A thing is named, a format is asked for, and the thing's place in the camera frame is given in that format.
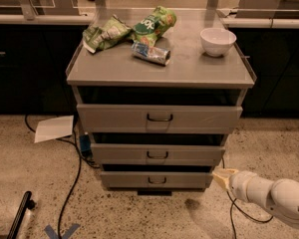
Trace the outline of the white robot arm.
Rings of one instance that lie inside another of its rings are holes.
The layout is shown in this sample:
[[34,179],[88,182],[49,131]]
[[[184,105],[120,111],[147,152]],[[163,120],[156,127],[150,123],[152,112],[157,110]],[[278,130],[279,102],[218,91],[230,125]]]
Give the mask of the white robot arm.
[[257,173],[215,168],[213,179],[233,196],[260,206],[290,227],[299,229],[299,182],[292,179],[269,180]]

